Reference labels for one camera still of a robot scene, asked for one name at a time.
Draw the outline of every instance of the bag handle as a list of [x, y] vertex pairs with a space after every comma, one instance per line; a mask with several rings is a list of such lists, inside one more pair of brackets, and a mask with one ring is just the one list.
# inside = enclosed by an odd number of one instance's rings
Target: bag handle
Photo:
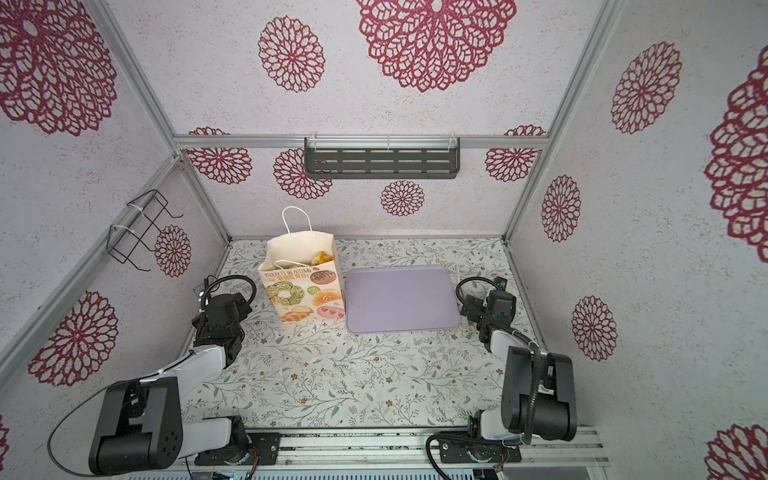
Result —
[[281, 267], [280, 265], [278, 265], [278, 264], [277, 264], [277, 262], [288, 262], [288, 263], [293, 263], [293, 264], [295, 264], [295, 265], [301, 265], [301, 266], [309, 266], [309, 265], [305, 265], [304, 263], [294, 262], [293, 260], [275, 260], [274, 262], [272, 262], [272, 264], [273, 264], [275, 267], [277, 267], [277, 268], [279, 268], [279, 269], [281, 269], [281, 270], [287, 270], [287, 269], [286, 269], [286, 268], [283, 268], [283, 267]]
[[293, 205], [289, 205], [288, 207], [285, 207], [285, 208], [283, 208], [283, 225], [285, 225], [285, 226], [286, 226], [286, 230], [288, 230], [288, 233], [290, 233], [290, 228], [288, 228], [288, 222], [286, 222], [286, 210], [288, 210], [289, 208], [295, 208], [295, 209], [297, 209], [299, 212], [301, 212], [302, 214], [304, 214], [304, 217], [306, 217], [306, 222], [307, 222], [307, 223], [310, 225], [310, 232], [311, 232], [311, 231], [313, 231], [313, 230], [312, 230], [312, 221], [310, 220], [310, 216], [309, 216], [309, 215], [307, 215], [307, 214], [306, 214], [306, 212], [305, 212], [304, 210], [301, 210], [301, 209], [300, 209], [300, 208], [298, 208], [298, 207], [294, 207]]

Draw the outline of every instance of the green wreath bread illustration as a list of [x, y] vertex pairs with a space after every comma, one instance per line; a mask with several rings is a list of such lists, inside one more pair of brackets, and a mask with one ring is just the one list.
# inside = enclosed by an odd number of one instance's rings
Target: green wreath bread illustration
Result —
[[[281, 296], [280, 292], [288, 292], [289, 296]], [[291, 282], [277, 282], [266, 288], [266, 294], [269, 295], [270, 300], [280, 305], [298, 305], [304, 298], [304, 289]]]

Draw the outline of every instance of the table surface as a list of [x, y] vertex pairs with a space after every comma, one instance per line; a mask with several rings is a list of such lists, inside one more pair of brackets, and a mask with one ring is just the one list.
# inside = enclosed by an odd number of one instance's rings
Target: table surface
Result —
[[[498, 238], [336, 239], [343, 273], [356, 267], [443, 265], [453, 282], [503, 276], [515, 293]], [[478, 409], [501, 400], [504, 365], [485, 351], [466, 318], [456, 329], [355, 335], [344, 319], [282, 323], [261, 288], [257, 267], [265, 240], [234, 242], [221, 276], [259, 285], [242, 323], [237, 360], [182, 400], [184, 420], [241, 415], [247, 428], [465, 425]], [[465, 293], [483, 295], [482, 284]], [[217, 293], [243, 291], [225, 283]], [[512, 325], [534, 338], [522, 302]]]

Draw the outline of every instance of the black wire rack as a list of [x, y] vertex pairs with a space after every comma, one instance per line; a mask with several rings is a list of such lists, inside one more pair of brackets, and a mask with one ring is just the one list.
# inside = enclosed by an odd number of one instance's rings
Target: black wire rack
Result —
[[[147, 203], [143, 207], [140, 207], [139, 205], [137, 205], [137, 202], [139, 202], [140, 200], [144, 199], [147, 195], [150, 195], [150, 198], [149, 198], [149, 200], [147, 200]], [[145, 213], [145, 210], [147, 208], [149, 208], [149, 206], [152, 204], [153, 200], [155, 202], [157, 202], [157, 204], [160, 205], [161, 208], [157, 212], [157, 214], [154, 215], [154, 217], [149, 217]], [[160, 193], [160, 191], [158, 191], [156, 189], [152, 189], [152, 190], [148, 190], [148, 191], [144, 192], [143, 194], [139, 195], [138, 197], [136, 197], [133, 200], [131, 200], [130, 202], [128, 202], [126, 205], [128, 205], [129, 207], [136, 208], [137, 210], [139, 210], [139, 213], [141, 215], [137, 215], [136, 218], [134, 218], [134, 220], [129, 225], [110, 225], [109, 226], [109, 231], [107, 233], [107, 245], [106, 245], [107, 253], [109, 253], [110, 257], [114, 258], [115, 260], [117, 260], [120, 263], [129, 262], [131, 265], [134, 266], [134, 268], [136, 268], [136, 270], [141, 270], [142, 272], [149, 272], [149, 271], [151, 271], [151, 269], [141, 268], [136, 263], [134, 263], [134, 261], [131, 260], [131, 255], [133, 254], [133, 252], [137, 249], [137, 247], [139, 245], [143, 245], [144, 248], [146, 248], [150, 252], [154, 252], [155, 251], [154, 248], [150, 248], [149, 245], [147, 245], [144, 242], [144, 236], [147, 235], [147, 232], [149, 232], [149, 230], [151, 230], [152, 227], [154, 227], [157, 230], [158, 233], [160, 233], [162, 231], [157, 226], [156, 221], [160, 217], [160, 215], [162, 215], [163, 212], [168, 214], [168, 216], [171, 217], [171, 218], [182, 218], [184, 215], [183, 214], [181, 214], [181, 215], [173, 215], [167, 209], [168, 200], [163, 196], [163, 194]], [[142, 217], [146, 218], [147, 220], [149, 220], [149, 225], [147, 225], [147, 228], [145, 228], [144, 231], [141, 232], [141, 235], [137, 235], [136, 234], [136, 230], [134, 230], [132, 227], [133, 227], [134, 223], [136, 223], [136, 221], [138, 219], [142, 218]], [[133, 236], [137, 240], [136, 244], [133, 245], [133, 247], [131, 248], [131, 250], [128, 253], [123, 253], [122, 251], [120, 251], [118, 249], [118, 243], [120, 243], [120, 240], [122, 239], [124, 233], [115, 235], [117, 237], [117, 239], [113, 241], [113, 232], [116, 232], [117, 230], [122, 230], [125, 233], [129, 233], [131, 236]]]

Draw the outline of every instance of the large red flower pattern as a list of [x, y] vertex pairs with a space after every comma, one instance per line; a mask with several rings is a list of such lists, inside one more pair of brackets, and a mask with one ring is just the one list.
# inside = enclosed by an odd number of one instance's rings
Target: large red flower pattern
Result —
[[[218, 128], [202, 127], [190, 135], [228, 135]], [[220, 184], [238, 184], [250, 175], [250, 156], [245, 148], [189, 148], [187, 156], [197, 171]]]
[[571, 331], [578, 348], [598, 362], [611, 356], [616, 348], [616, 322], [608, 305], [599, 298], [586, 296], [574, 308]]
[[514, 0], [357, 0], [368, 55], [403, 87], [445, 90], [488, 63]]
[[168, 225], [154, 243], [154, 258], [168, 276], [180, 276], [187, 271], [192, 258], [192, 247], [187, 234], [176, 225]]
[[382, 207], [397, 217], [416, 213], [424, 204], [424, 190], [407, 180], [398, 180], [384, 187], [381, 196]]
[[765, 480], [768, 478], [768, 432], [760, 425], [731, 425], [718, 430], [704, 457], [709, 480]]
[[275, 83], [288, 91], [307, 91], [326, 70], [323, 47], [310, 27], [295, 18], [275, 18], [259, 39], [261, 65]]
[[[546, 135], [544, 128], [534, 125], [520, 125], [505, 135]], [[485, 169], [496, 180], [505, 182], [520, 180], [528, 176], [531, 165], [538, 156], [534, 148], [492, 148], [485, 154]]]
[[99, 292], [85, 292], [27, 370], [40, 383], [73, 386], [109, 358], [118, 336], [118, 318]]
[[757, 248], [768, 263], [768, 46], [757, 68], [730, 92], [723, 123], [710, 135], [710, 205], [728, 219], [728, 235]]
[[581, 215], [581, 196], [576, 182], [568, 175], [555, 178], [541, 202], [541, 224], [553, 242], [570, 237]]
[[83, 5], [4, 0], [0, 102], [14, 121], [78, 136], [111, 116], [117, 72]]
[[633, 134], [653, 124], [672, 101], [682, 67], [680, 52], [665, 41], [630, 62], [616, 85], [611, 107], [616, 128]]
[[304, 200], [322, 197], [333, 186], [332, 180], [313, 180], [307, 177], [304, 169], [304, 150], [300, 148], [281, 153], [275, 159], [273, 174], [280, 188]]
[[0, 415], [0, 472], [2, 472], [2, 463], [5, 460], [5, 454], [11, 446], [8, 444], [8, 429], [2, 424], [2, 415]]

